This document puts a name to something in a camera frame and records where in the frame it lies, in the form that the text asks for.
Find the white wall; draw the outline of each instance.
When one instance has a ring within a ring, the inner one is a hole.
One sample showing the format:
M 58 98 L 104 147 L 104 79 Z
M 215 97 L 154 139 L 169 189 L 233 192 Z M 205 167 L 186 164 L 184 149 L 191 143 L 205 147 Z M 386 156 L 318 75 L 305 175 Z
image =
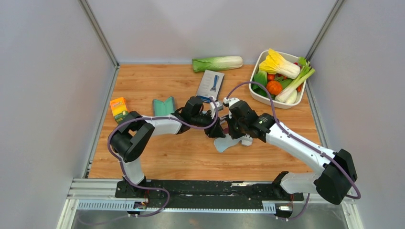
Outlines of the white wall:
M 352 153 L 364 228 L 404 228 L 405 1 L 348 0 L 317 49 L 312 90 L 331 147 Z
M 113 66 L 76 0 L 0 3 L 1 228 L 56 227 Z
M 305 56 L 335 0 L 89 0 L 120 62 Z

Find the bok choy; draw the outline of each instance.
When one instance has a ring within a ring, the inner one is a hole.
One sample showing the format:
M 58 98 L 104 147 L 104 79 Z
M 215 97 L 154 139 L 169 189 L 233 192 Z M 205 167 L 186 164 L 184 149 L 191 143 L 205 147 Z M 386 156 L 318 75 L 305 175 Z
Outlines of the bok choy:
M 234 68 L 240 68 L 243 65 L 243 59 L 240 56 L 211 57 L 205 59 L 193 59 L 192 69 L 195 73 L 205 70 L 223 71 Z
M 284 90 L 276 96 L 276 101 L 285 103 L 286 100 L 292 95 L 298 86 L 300 86 L 306 79 L 315 73 L 315 69 L 311 67 L 309 61 L 303 57 L 299 57 L 298 63 L 301 65 L 301 71 L 299 75 L 288 85 Z
M 278 73 L 290 79 L 295 79 L 300 71 L 297 65 L 287 61 L 272 49 L 268 50 L 268 56 L 259 64 L 259 69 L 269 74 Z

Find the wooden surface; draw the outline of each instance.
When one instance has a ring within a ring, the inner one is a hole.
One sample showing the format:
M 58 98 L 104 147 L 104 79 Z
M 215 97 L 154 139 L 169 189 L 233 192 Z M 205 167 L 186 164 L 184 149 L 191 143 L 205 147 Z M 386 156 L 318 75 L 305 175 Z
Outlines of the wooden surface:
M 220 92 L 222 100 L 238 83 L 248 81 L 254 66 L 224 71 Z M 173 96 L 176 108 L 195 95 L 202 73 L 193 73 L 191 65 L 122 65 L 111 99 L 125 97 L 130 111 L 152 115 L 152 100 L 165 101 Z M 258 114 L 271 114 L 271 107 L 252 98 L 248 86 L 238 88 L 232 97 L 249 103 Z M 220 112 L 225 115 L 227 109 Z M 306 94 L 299 105 L 278 109 L 282 122 L 298 134 L 319 143 L 318 133 Z M 107 150 L 107 138 L 117 126 L 107 111 L 89 178 L 121 178 L 117 160 Z M 275 146 L 254 139 L 249 147 L 240 144 L 218 153 L 203 130 L 191 129 L 181 135 L 160 135 L 150 139 L 141 164 L 148 179 L 272 181 L 281 171 L 309 172 L 311 169 Z

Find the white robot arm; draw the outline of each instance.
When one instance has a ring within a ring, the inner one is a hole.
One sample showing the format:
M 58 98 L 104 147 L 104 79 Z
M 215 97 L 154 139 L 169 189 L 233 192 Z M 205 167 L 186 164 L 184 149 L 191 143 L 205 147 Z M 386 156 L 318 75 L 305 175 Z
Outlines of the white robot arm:
M 239 139 L 245 135 L 258 138 L 265 143 L 284 149 L 312 168 L 313 173 L 293 174 L 287 171 L 281 172 L 274 182 L 278 182 L 287 193 L 318 193 L 330 203 L 341 203 L 352 187 L 350 182 L 330 160 L 306 145 L 317 148 L 325 155 L 333 158 L 354 182 L 357 179 L 357 174 L 349 152 L 343 149 L 335 152 L 321 147 L 294 133 L 282 122 L 277 123 L 274 117 L 267 113 L 258 116 L 245 101 L 237 98 L 225 98 L 223 104 L 229 108 L 229 115 L 225 119 L 232 139 Z M 154 120 L 130 123 L 113 134 L 111 146 L 122 158 L 127 176 L 134 184 L 138 184 L 144 179 L 139 156 L 151 136 L 181 134 L 190 129 L 188 125 L 180 123 L 179 120 L 201 127 L 212 124 L 215 116 L 213 109 L 215 106 L 211 103 L 211 110 L 203 113 L 202 105 L 201 99 L 192 97 L 180 109 L 181 112 L 177 111 L 166 117 L 154 117 Z M 130 112 L 124 121 L 139 117 L 142 116 L 136 112 Z M 129 130 L 136 131 L 136 134 L 132 136 L 129 134 Z M 208 137 L 225 137 L 219 119 L 216 119 L 215 123 L 204 131 Z M 293 139 L 290 137 L 291 135 L 305 144 Z

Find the white tray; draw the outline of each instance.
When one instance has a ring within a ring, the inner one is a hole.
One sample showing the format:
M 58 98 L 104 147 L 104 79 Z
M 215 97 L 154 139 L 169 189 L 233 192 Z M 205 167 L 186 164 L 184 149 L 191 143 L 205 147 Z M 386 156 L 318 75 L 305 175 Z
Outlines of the white tray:
M 284 57 L 284 59 L 286 59 L 287 61 L 290 61 L 291 63 L 298 62 L 298 57 L 296 57 L 296 56 L 293 56 L 293 55 L 290 55 L 287 53 L 283 53 L 283 52 L 278 52 L 278 53 L 280 55 L 282 55 Z M 255 69 L 253 70 L 252 77 L 250 77 L 250 81 L 253 81 L 253 76 L 259 71 L 259 64 L 266 59 L 267 55 L 268 55 L 268 50 L 266 50 L 260 54 L 259 59 L 256 62 Z M 304 83 L 302 85 L 302 90 L 301 90 L 301 92 L 298 93 L 295 103 L 286 104 L 286 103 L 281 103 L 281 102 L 277 102 L 277 101 L 273 100 L 274 107 L 278 107 L 278 108 L 282 108 L 282 109 L 289 109 L 289 108 L 292 108 L 293 106 L 296 106 L 297 104 L 299 104 L 301 102 L 302 95 L 304 94 L 304 89 L 305 89 L 306 84 L 307 84 L 307 80 L 304 81 Z M 249 86 L 249 90 L 250 90 L 250 94 L 252 95 L 252 97 L 254 99 L 256 99 L 257 101 L 259 101 L 261 103 L 271 105 L 270 99 L 257 94 L 256 92 L 254 92 L 252 90 L 252 87 L 250 87 L 250 86 Z

